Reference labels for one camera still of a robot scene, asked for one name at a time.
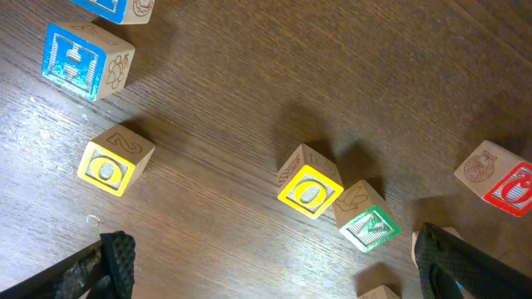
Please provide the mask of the red letter I block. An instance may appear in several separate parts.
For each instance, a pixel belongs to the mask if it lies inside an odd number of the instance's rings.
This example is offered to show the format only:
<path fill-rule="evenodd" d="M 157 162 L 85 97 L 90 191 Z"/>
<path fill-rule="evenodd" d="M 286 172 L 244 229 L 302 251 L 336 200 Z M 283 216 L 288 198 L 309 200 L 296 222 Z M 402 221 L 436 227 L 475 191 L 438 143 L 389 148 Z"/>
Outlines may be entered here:
<path fill-rule="evenodd" d="M 357 299 L 401 299 L 395 292 L 393 292 L 388 286 L 381 285 L 368 291 Z"/>

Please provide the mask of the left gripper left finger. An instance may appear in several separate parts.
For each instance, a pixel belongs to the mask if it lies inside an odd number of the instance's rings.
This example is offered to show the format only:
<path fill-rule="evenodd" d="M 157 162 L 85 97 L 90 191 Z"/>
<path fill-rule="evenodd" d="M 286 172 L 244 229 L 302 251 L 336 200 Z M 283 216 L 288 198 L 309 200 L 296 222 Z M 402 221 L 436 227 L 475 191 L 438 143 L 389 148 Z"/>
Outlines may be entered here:
<path fill-rule="evenodd" d="M 99 241 L 2 291 L 1 298 L 131 299 L 134 261 L 135 239 L 131 235 L 103 233 Z"/>

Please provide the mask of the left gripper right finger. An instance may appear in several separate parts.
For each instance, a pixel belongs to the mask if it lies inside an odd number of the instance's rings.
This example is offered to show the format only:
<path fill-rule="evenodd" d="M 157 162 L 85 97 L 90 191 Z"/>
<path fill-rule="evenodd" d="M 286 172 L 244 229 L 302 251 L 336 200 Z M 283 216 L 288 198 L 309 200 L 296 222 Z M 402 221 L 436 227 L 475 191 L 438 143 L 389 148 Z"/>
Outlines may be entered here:
<path fill-rule="evenodd" d="M 528 299 L 531 279 L 463 240 L 450 241 L 456 252 L 456 276 L 475 298 Z"/>

